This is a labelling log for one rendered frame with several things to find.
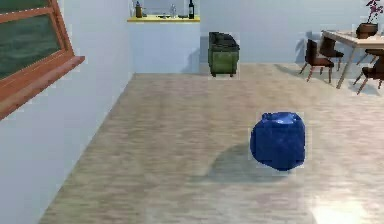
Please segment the dark brown wooden chair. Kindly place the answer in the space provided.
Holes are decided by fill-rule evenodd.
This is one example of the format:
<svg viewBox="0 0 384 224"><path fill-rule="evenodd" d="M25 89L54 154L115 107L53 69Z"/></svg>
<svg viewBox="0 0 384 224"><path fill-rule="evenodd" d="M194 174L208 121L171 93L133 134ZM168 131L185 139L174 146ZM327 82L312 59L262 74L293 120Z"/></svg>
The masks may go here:
<svg viewBox="0 0 384 224"><path fill-rule="evenodd" d="M368 55L373 56L371 62L374 62L377 57L384 56L384 49L366 49L365 55L357 62L357 65L359 65Z"/></svg>
<svg viewBox="0 0 384 224"><path fill-rule="evenodd" d="M365 79L359 87L357 94L360 94L369 79L378 80L378 88L381 88L382 82L384 81L384 56L380 56L373 67L363 67L354 84L356 84L362 76L364 76Z"/></svg>
<svg viewBox="0 0 384 224"><path fill-rule="evenodd" d="M311 39L309 39L307 41L304 61L305 61L305 63L304 63L304 66L300 70L300 74L303 73L303 71L305 70L305 68L307 66L310 66L309 75L308 75L306 81L309 81L310 78L312 77L312 74L313 74L315 67L319 67L320 72L323 72L323 69L327 68L328 69L328 81L329 82L332 81L332 71L334 68L334 63L327 58L322 58L322 57L318 56L317 43Z"/></svg>
<svg viewBox="0 0 384 224"><path fill-rule="evenodd" d="M338 59L337 70L340 70L341 60L344 54L340 51L337 51L335 49L335 45L336 45L335 40L328 37L324 37L322 40L319 52L328 59L337 58Z"/></svg>

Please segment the blue round bag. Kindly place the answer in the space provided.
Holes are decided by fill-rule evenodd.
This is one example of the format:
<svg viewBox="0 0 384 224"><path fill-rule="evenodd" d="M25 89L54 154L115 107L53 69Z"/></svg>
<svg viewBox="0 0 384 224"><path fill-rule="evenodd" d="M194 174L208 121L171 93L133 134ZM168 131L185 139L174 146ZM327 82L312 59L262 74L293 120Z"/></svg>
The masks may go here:
<svg viewBox="0 0 384 224"><path fill-rule="evenodd" d="M289 171L305 161L305 125L294 112L264 113L250 135L250 151L258 162Z"/></svg>

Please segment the purple plant in brown pot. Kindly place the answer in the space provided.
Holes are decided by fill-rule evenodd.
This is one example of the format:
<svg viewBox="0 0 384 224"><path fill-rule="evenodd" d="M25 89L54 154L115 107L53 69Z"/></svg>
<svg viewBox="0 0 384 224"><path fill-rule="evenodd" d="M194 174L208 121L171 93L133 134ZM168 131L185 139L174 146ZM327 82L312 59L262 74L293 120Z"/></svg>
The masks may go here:
<svg viewBox="0 0 384 224"><path fill-rule="evenodd" d="M366 22L362 22L356 29L358 39L367 39L378 32L378 17L384 13L382 0L367 0L366 7L369 8L369 15Z"/></svg>

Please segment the wooden framed window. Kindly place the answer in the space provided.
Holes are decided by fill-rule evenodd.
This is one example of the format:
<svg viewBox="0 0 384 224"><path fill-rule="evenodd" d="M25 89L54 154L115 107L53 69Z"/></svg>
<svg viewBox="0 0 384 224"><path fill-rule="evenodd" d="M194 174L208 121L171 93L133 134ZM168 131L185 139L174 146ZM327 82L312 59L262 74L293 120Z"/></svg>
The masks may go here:
<svg viewBox="0 0 384 224"><path fill-rule="evenodd" d="M84 60L58 0L0 0L0 120Z"/></svg>

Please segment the yellow counter top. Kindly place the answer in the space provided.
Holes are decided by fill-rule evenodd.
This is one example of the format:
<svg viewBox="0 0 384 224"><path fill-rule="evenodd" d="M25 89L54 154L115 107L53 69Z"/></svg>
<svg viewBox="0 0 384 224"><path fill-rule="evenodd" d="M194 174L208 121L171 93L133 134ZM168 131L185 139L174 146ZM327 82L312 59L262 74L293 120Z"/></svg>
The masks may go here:
<svg viewBox="0 0 384 224"><path fill-rule="evenodd" d="M157 16L157 15L147 15L146 17L142 18L136 18L136 17L130 17L127 19L127 22L137 22L137 23L144 23L144 22L155 22L155 23L160 23L160 22L165 22L165 23L173 23L173 22L187 22L187 23L194 23L194 22L200 22L201 19L199 16L195 16L193 19L187 18L171 18L167 17L164 18L163 16Z"/></svg>

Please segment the light wooden dining table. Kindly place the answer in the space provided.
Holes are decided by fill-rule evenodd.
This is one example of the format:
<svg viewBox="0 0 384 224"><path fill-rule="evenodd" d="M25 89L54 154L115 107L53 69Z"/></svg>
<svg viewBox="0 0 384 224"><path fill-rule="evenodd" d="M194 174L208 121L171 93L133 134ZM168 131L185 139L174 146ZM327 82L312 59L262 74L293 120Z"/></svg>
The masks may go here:
<svg viewBox="0 0 384 224"><path fill-rule="evenodd" d="M336 85L337 89L341 88L357 49L384 49L384 37L380 35L374 35L367 39L358 39L352 32L322 30L320 42L323 42L325 37L351 48L351 53L346 59L345 67Z"/></svg>

